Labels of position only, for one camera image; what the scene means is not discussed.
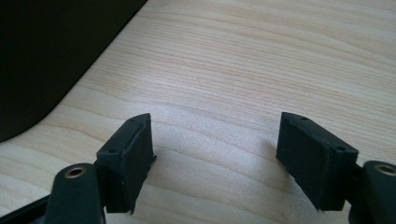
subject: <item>light wood grain surface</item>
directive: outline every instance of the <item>light wood grain surface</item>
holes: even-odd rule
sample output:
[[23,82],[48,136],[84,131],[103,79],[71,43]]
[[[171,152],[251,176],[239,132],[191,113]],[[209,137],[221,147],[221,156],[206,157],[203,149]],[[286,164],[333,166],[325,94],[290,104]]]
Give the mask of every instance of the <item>light wood grain surface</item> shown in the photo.
[[158,160],[108,223],[347,223],[276,160],[280,113],[396,162],[394,0],[148,0],[61,103],[0,144],[0,216],[151,113]]

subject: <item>small hole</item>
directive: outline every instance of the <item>small hole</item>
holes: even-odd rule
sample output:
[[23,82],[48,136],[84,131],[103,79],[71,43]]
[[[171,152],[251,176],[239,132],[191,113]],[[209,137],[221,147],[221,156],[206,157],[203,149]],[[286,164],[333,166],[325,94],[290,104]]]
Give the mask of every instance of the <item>small hole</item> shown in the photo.
[[87,169],[85,167],[74,167],[70,170],[68,170],[64,176],[66,178],[76,178],[79,177],[81,175],[84,175],[84,173],[87,171]]
[[396,175],[396,169],[385,164],[378,164],[375,169],[384,175]]
[[70,171],[70,175],[80,175],[82,173],[81,169],[76,169],[76,170],[72,170]]
[[344,148],[344,147],[336,147],[335,149],[340,150],[340,151],[345,151],[346,150],[346,148]]
[[118,151],[119,150],[116,149],[116,148],[111,148],[111,149],[108,150],[109,153],[115,153],[115,152],[118,152]]

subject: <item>wooden desk surface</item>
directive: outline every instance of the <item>wooden desk surface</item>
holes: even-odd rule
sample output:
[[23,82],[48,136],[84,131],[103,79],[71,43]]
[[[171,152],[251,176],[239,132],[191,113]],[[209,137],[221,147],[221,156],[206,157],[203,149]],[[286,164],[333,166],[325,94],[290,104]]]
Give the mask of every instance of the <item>wooden desk surface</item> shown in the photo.
[[276,160],[282,111],[396,162],[396,2],[148,0],[45,119],[0,144],[0,216],[151,113],[158,160],[108,223],[347,223]]

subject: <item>dark object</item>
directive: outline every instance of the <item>dark object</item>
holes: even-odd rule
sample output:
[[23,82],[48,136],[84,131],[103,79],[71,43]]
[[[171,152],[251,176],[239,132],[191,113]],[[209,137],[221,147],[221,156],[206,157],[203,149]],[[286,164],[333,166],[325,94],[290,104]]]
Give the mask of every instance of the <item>dark object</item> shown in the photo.
[[128,119],[97,152],[94,164],[64,168],[49,197],[1,217],[0,223],[105,223],[104,206],[111,213],[133,213],[155,158],[150,115]]
[[315,122],[282,113],[276,157],[319,210],[351,204],[349,222],[396,223],[396,166],[356,164],[359,151]]
[[154,158],[149,114],[128,119],[96,157],[107,212],[133,213]]
[[44,223],[44,214],[46,213],[49,197],[48,195],[10,214],[0,217],[0,223]]
[[46,117],[146,1],[1,1],[0,142]]
[[75,164],[55,176],[45,223],[105,223],[96,168]]

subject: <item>metal screw hole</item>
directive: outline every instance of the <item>metal screw hole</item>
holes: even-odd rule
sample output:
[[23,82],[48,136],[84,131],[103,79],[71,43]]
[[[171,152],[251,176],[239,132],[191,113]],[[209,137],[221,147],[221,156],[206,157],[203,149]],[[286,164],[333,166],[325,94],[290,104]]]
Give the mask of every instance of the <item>metal screw hole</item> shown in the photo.
[[391,166],[388,166],[385,164],[378,164],[375,166],[375,169],[384,175],[395,175],[396,176],[396,169],[394,167],[391,167]]
[[81,175],[84,175],[86,171],[87,171],[87,169],[85,167],[82,167],[82,166],[74,167],[74,168],[68,170],[64,174],[64,177],[66,177],[66,178],[76,178],[76,177],[79,177]]

